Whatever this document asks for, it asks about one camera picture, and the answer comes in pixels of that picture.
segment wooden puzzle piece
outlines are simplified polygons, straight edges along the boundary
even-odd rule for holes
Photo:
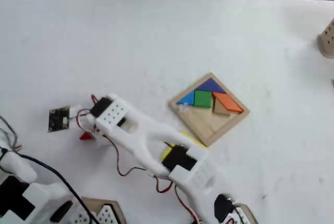
[[[208,91],[208,92],[221,92],[225,93],[224,89],[222,89],[217,82],[215,82],[212,78],[209,78],[205,82],[203,82],[200,86],[196,88],[196,90],[200,91]]]
[[[214,98],[214,107],[213,107],[213,112],[214,113],[219,113],[219,114],[223,114],[226,116],[230,116],[231,112],[228,111],[222,103],[220,103],[220,101],[217,98]]]
[[[185,97],[177,102],[177,104],[186,104],[186,105],[194,105],[194,95],[195,92],[191,91]]]
[[[227,93],[214,92],[213,96],[215,96],[228,111],[237,113],[243,112],[242,108],[239,107],[238,104],[235,103],[235,101]]]
[[[200,108],[210,108],[211,98],[212,98],[211,92],[195,90],[194,106]]]

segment white tablecloth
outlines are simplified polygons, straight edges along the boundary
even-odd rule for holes
[[[79,130],[47,133],[48,113],[91,106],[92,92],[112,91],[186,129],[167,101],[213,72],[251,112],[210,147],[237,199],[260,223],[334,219],[334,61],[315,43],[333,2],[0,0],[0,7],[1,115],[22,152],[54,166],[81,195],[117,200],[129,224],[190,223],[175,194],[156,193],[145,173],[118,176],[112,147],[79,141]],[[135,164],[121,150],[121,169]],[[37,170],[40,181],[55,180]]]

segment black cable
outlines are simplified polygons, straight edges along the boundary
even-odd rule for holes
[[[245,222],[244,222],[244,220],[242,219],[241,215],[239,214],[238,210],[236,210],[236,206],[235,206],[235,205],[233,205],[233,206],[234,206],[234,210],[236,211],[236,214],[239,216],[239,219],[240,219],[241,223],[242,223],[242,224],[245,224]]]
[[[173,146],[167,142],[164,142],[167,146],[169,146],[170,148],[173,148]]]
[[[70,190],[70,192],[74,195],[74,197],[79,201],[80,205],[84,208],[84,210],[87,212],[88,216],[89,216],[89,224],[92,223],[92,220],[96,223],[96,224],[100,224],[98,222],[98,220],[94,217],[94,215],[92,215],[92,213],[89,211],[88,207],[85,205],[85,203],[82,201],[82,199],[80,198],[80,196],[77,194],[77,192],[74,191],[74,189],[71,187],[71,185],[67,182],[67,180],[57,171],[55,170],[54,168],[50,167],[49,165],[43,163],[42,161],[39,161],[38,159],[35,159],[35,158],[32,158],[28,155],[22,155],[22,154],[19,154],[18,152],[15,151],[15,148],[16,148],[16,143],[17,143],[17,134],[16,132],[14,131],[14,129],[11,127],[11,125],[0,115],[0,119],[7,125],[7,127],[9,128],[9,130],[12,132],[12,134],[14,135],[14,142],[13,142],[13,145],[11,146],[12,148],[12,152],[15,152],[17,155],[19,155],[20,157],[24,158],[24,159],[27,159],[27,160],[30,160],[32,162],[35,162],[36,164],[48,169],[49,171],[53,172],[64,184],[65,186]],[[3,131],[6,135],[6,138],[8,139],[8,143],[10,145],[10,139],[9,139],[9,136],[8,136],[8,133],[6,131],[4,131],[2,128],[0,128],[1,131]],[[1,149],[1,153],[2,155],[0,156],[0,161],[3,159],[3,157],[8,153],[10,152],[10,150],[6,149],[6,148],[3,148],[3,147],[0,147]],[[10,173],[9,171],[6,171],[4,170],[1,166],[0,166],[0,169],[3,170],[4,172],[7,172],[7,173]]]
[[[84,204],[84,202],[82,201],[82,199],[80,198],[80,196],[74,191],[74,189],[71,187],[71,185],[65,180],[65,178],[54,168],[50,167],[49,165],[43,163],[42,161],[39,161],[35,158],[32,158],[28,155],[23,155],[23,154],[18,154],[20,157],[30,160],[32,162],[35,162],[36,164],[48,169],[49,171],[53,172],[64,184],[65,186],[70,190],[70,192],[74,195],[74,197],[79,201],[80,205],[84,208],[84,210],[87,212],[88,216],[89,216],[89,223],[92,222],[92,220],[96,223],[96,224],[100,224],[98,222],[98,220],[94,217],[94,215],[92,215],[92,213],[89,211],[88,207]]]
[[[12,134],[14,135],[14,142],[13,142],[13,145],[11,145],[11,148],[12,149],[15,149],[16,148],[16,144],[17,144],[17,134],[16,132],[14,131],[14,129],[11,127],[11,125],[5,120],[5,118],[3,118],[1,115],[0,115],[0,119],[6,124],[6,126],[9,128],[9,130],[12,132]],[[6,134],[6,137],[9,141],[9,145],[10,145],[10,140],[9,140],[9,137],[8,135]]]

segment wire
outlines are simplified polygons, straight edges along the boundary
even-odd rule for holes
[[[197,215],[195,214],[195,212],[190,208],[188,207],[180,198],[180,196],[178,195],[178,192],[177,192],[177,186],[175,185],[174,189],[175,189],[175,194],[176,194],[176,197],[178,199],[178,201],[182,204],[182,206],[190,213],[190,215],[193,217],[194,221],[195,221],[195,224],[199,224],[199,219],[197,217]]]
[[[233,218],[230,218],[227,222],[226,222],[226,224],[234,224],[234,219]]]
[[[23,149],[23,146],[22,146],[22,145],[18,145],[18,146],[14,149],[14,151],[15,151],[15,152],[20,152],[22,149]]]
[[[11,125],[5,120],[5,118],[3,118],[1,115],[0,115],[0,119],[6,124],[6,126],[9,128],[9,130],[12,132],[12,134],[14,135],[14,142],[12,145],[10,145],[10,140],[9,140],[9,136],[7,135],[7,132],[5,130],[3,130],[1,128],[1,130],[5,133],[6,137],[7,137],[7,140],[8,140],[8,144],[10,145],[10,147],[12,149],[15,149],[15,146],[17,144],[17,134],[16,132],[14,131],[14,129],[11,127]]]
[[[78,124],[78,126],[79,126],[82,130],[84,130],[85,132],[93,133],[93,131],[91,131],[91,130],[87,130],[87,129],[85,129],[85,128],[83,128],[83,127],[81,126],[81,123],[80,123],[80,117],[89,114],[89,113],[86,113],[86,114],[80,114],[80,113],[83,112],[83,111],[90,111],[90,109],[88,109],[88,108],[84,108],[84,109],[80,109],[80,110],[78,111],[77,116],[76,116],[76,118],[75,118],[75,119],[77,120],[77,124]]]
[[[237,215],[239,216],[239,218],[240,218],[241,223],[242,223],[242,224],[245,224],[245,222],[244,222],[244,220],[242,219],[241,215],[239,214],[238,210],[236,210],[236,206],[235,206],[235,205],[233,205],[233,206],[234,206],[234,210],[236,211],[236,214],[237,214]]]
[[[27,159],[27,160],[30,160],[32,162],[35,162],[37,163],[38,165],[48,169],[49,171],[53,172],[65,185],[66,187],[70,190],[70,192],[74,195],[74,197],[79,201],[80,205],[84,208],[84,210],[87,212],[88,216],[89,216],[89,224],[92,223],[92,220],[96,223],[96,224],[99,224],[98,220],[94,217],[94,215],[89,211],[88,207],[85,205],[85,203],[82,201],[82,199],[80,198],[80,196],[75,192],[75,190],[71,187],[71,185],[65,180],[65,178],[57,171],[55,170],[54,168],[48,166],[47,164],[43,163],[42,161],[39,161],[35,158],[32,158],[30,156],[27,156],[27,155],[23,155],[23,154],[19,154],[17,151],[19,151],[18,149],[22,147],[22,145],[18,146],[15,148],[15,145],[17,143],[17,134],[16,132],[14,131],[14,129],[11,127],[11,125],[0,115],[0,119],[7,125],[7,127],[9,128],[9,130],[13,133],[14,135],[14,143],[13,143],[13,151],[11,150],[8,150],[6,148],[3,148],[3,147],[0,147],[1,149],[1,153],[2,155],[0,156],[0,161],[3,159],[3,157],[8,153],[8,152],[15,152],[17,155],[19,155],[20,157],[24,158],[24,159]],[[7,173],[10,173],[8,171],[5,171],[1,166],[0,166],[0,169],[2,169],[4,172],[7,172]]]
[[[157,177],[156,175],[154,175],[153,177],[154,177],[154,178],[156,179],[156,181],[157,181],[157,184],[156,184],[156,191],[157,191],[158,193],[160,193],[160,194],[164,194],[164,193],[168,192],[168,191],[172,188],[172,186],[173,186],[173,182],[171,181],[168,187],[166,187],[166,188],[163,189],[163,190],[160,190],[160,189],[159,189],[159,179],[158,179],[158,177]]]
[[[120,152],[117,148],[117,146],[115,145],[115,143],[106,135],[102,135],[104,138],[108,139],[109,142],[114,146],[115,150],[116,150],[116,154],[117,154],[117,171],[118,171],[118,174],[122,177],[126,177],[127,175],[129,175],[129,173],[131,173],[133,170],[135,169],[138,169],[138,170],[143,170],[143,171],[146,171],[147,169],[145,168],[139,168],[139,167],[133,167],[131,168],[129,171],[127,171],[126,173],[122,173],[121,170],[120,170]]]
[[[82,199],[80,198],[80,196],[74,191],[74,189],[71,187],[71,185],[65,180],[65,178],[54,168],[50,167],[49,165],[43,163],[42,161],[39,161],[38,159],[32,158],[30,156],[27,155],[23,155],[23,154],[18,154],[20,157],[30,160],[32,162],[35,162],[36,164],[48,169],[49,171],[53,172],[65,185],[66,187],[70,190],[70,192],[74,195],[74,197],[79,201],[80,205],[84,208],[84,210],[87,212],[89,219],[90,219],[90,223],[93,220],[96,224],[99,224],[98,220],[94,217],[94,215],[90,212],[90,210],[88,209],[88,207],[84,204],[84,202],[82,201]]]
[[[169,144],[168,142],[164,142],[167,146],[169,146],[170,148],[173,148],[173,146],[171,144]]]
[[[98,98],[96,98],[95,95],[91,95],[90,97],[92,98],[92,101],[93,101],[94,104],[98,103],[99,100],[98,100]]]

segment orange triangle piece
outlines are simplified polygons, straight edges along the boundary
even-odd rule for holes
[[[90,140],[90,139],[93,139],[93,136],[88,132],[84,132],[83,135],[81,135],[80,139],[81,140]]]
[[[237,113],[244,111],[227,93],[213,92],[213,96],[215,96],[228,111]]]

